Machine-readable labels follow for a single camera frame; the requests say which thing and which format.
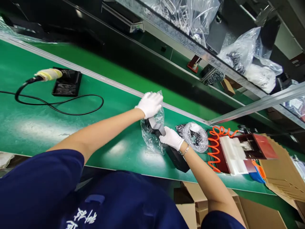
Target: white glove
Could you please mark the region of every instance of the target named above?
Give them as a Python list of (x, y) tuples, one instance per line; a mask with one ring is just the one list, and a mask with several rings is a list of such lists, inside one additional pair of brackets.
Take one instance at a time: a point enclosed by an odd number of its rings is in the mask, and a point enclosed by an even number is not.
[(159, 93), (147, 92), (144, 94), (139, 104), (134, 108), (141, 109), (145, 114), (145, 119), (153, 117), (161, 109), (163, 96)]
[(173, 148), (175, 148), (177, 151), (180, 150), (180, 147), (183, 143), (183, 138), (177, 134), (176, 131), (173, 129), (170, 129), (168, 127), (164, 127), (165, 129), (165, 136), (160, 136), (160, 142), (165, 143)]

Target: forearm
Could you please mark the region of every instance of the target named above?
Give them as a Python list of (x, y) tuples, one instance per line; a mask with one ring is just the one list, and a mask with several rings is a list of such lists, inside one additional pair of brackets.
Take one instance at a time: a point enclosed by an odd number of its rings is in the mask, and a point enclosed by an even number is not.
[(143, 111), (138, 108), (129, 110), (79, 130), (48, 151), (74, 149), (83, 154), (86, 163), (96, 150), (115, 138), (128, 126), (144, 118), (144, 116)]
[[(180, 151), (184, 152), (186, 148), (187, 143), (183, 142)], [(191, 147), (184, 155), (184, 158), (198, 181), (203, 193), (208, 199), (209, 211), (221, 210), (232, 215), (242, 225), (244, 225), (243, 219), (231, 194), (217, 174), (198, 156), (196, 152), (194, 152)]]

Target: navy blue uniform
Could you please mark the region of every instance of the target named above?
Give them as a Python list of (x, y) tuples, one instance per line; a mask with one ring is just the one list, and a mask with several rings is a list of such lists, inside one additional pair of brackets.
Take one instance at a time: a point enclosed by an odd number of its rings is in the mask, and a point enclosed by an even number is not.
[[(187, 228), (174, 202), (144, 176), (110, 172), (79, 191), (84, 157), (70, 149), (38, 154), (0, 179), (0, 228)], [(213, 211), (202, 228), (243, 228)]]

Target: power cord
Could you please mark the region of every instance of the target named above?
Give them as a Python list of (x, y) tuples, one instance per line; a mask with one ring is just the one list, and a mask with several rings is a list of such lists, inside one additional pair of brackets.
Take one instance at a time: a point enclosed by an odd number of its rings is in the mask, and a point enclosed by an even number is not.
[[(33, 105), (33, 106), (45, 106), (45, 105), (48, 105), (48, 106), (51, 107), (53, 110), (55, 110), (55, 111), (57, 111), (57, 112), (59, 112), (59, 113), (65, 114), (65, 115), (75, 115), (75, 116), (76, 116), (76, 115), (87, 115), (87, 114), (90, 114), (90, 113), (93, 113), (93, 112), (99, 110), (99, 109), (103, 106), (103, 104), (104, 104), (104, 99), (103, 99), (103, 97), (101, 97), (100, 95), (97, 95), (97, 94), (79, 95), (79, 96), (77, 96), (77, 97), (74, 97), (74, 98), (71, 98), (71, 99), (68, 99), (68, 100), (65, 100), (65, 101), (61, 101), (61, 102), (55, 102), (55, 103), (48, 103), (48, 102), (44, 101), (44, 100), (41, 99), (41, 98), (34, 97), (34, 96), (30, 96), (30, 95), (23, 95), (23, 94), (21, 94), (21, 91), (22, 91), (27, 85), (29, 85), (29, 84), (31, 84), (31, 83), (34, 83), (34, 82), (43, 81), (43, 80), (44, 80), (43, 77), (41, 77), (41, 76), (36, 76), (36, 77), (33, 77), (33, 78), (27, 80), (27, 81), (26, 81), (26, 82), (16, 91), (16, 93), (8, 92), (8, 91), (0, 91), (0, 93), (13, 94), (13, 95), (15, 95), (15, 100), (16, 100), (17, 102), (19, 102), (19, 103), (22, 103), (22, 104)], [(32, 99), (36, 99), (36, 100), (39, 100), (39, 101), (41, 101), (41, 102), (43, 102), (43, 103), (27, 103), (27, 102), (22, 102), (22, 101), (19, 100), (19, 96), (27, 97), (27, 98), (32, 98)], [(63, 103), (66, 103), (66, 102), (69, 102), (69, 101), (72, 101), (72, 100), (75, 100), (75, 99), (78, 99), (78, 98), (81, 98), (81, 97), (85, 97), (85, 96), (97, 96), (97, 97), (100, 97), (100, 98), (102, 99), (102, 103), (101, 103), (101, 105), (100, 105), (98, 108), (96, 108), (96, 109), (94, 109), (94, 110), (92, 110), (92, 111), (86, 112), (86, 113), (81, 113), (81, 114), (66, 113), (66, 112), (63, 112), (63, 111), (61, 111), (61, 110), (58, 110), (57, 108), (55, 108), (54, 106), (52, 106), (52, 105), (56, 105), (56, 104), (63, 104)]]

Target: bracelet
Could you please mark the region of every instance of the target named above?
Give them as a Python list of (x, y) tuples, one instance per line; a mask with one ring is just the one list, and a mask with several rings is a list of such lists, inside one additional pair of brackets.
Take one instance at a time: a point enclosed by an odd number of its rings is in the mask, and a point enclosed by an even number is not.
[(187, 148), (185, 149), (184, 153), (183, 154), (181, 153), (182, 156), (184, 156), (187, 153), (188, 148), (190, 148), (190, 144), (187, 144)]

